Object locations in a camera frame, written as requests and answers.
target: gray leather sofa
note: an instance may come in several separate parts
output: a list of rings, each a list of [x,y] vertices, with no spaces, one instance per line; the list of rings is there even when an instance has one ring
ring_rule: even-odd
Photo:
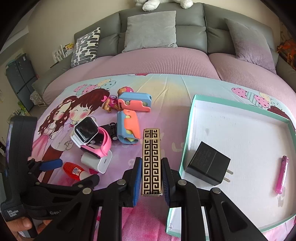
[[[224,18],[260,31],[271,49],[276,71],[296,91],[296,71],[275,52],[272,29],[245,15],[204,3],[195,3],[183,9],[177,3],[160,4],[154,12],[176,11],[176,38],[179,47],[211,53],[235,55],[234,45]],[[127,18],[147,14],[141,7],[116,12],[74,34],[74,40],[101,27],[97,57],[115,56],[124,49]],[[71,56],[66,57],[42,75],[32,86],[42,96],[47,86],[70,69]]]

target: watch face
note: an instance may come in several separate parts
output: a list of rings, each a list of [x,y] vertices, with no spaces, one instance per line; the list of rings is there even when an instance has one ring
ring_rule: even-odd
[[[88,116],[75,126],[74,131],[84,143],[88,143],[98,133],[99,128]]]

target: sofa backrest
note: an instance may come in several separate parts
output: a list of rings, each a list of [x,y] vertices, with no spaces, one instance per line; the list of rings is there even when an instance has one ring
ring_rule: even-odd
[[[194,3],[188,9],[178,3],[164,3],[151,12],[176,11],[176,39],[179,47],[193,48],[205,53],[235,55],[233,42],[224,18],[240,22],[260,31],[271,50],[275,50],[272,29],[245,15],[208,4]],[[141,7],[116,12],[74,34],[74,40],[101,27],[97,57],[117,55],[124,49],[127,18],[147,14]]]

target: black power adapter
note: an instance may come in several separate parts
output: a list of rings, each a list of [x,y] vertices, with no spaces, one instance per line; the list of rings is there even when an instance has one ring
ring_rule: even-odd
[[[233,174],[229,162],[230,158],[201,142],[185,172],[216,186],[223,180],[230,182],[224,177],[226,172]]]

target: gold patterned lighter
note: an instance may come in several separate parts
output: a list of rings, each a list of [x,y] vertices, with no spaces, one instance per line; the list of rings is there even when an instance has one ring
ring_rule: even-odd
[[[162,195],[159,129],[144,129],[142,160],[142,195]]]

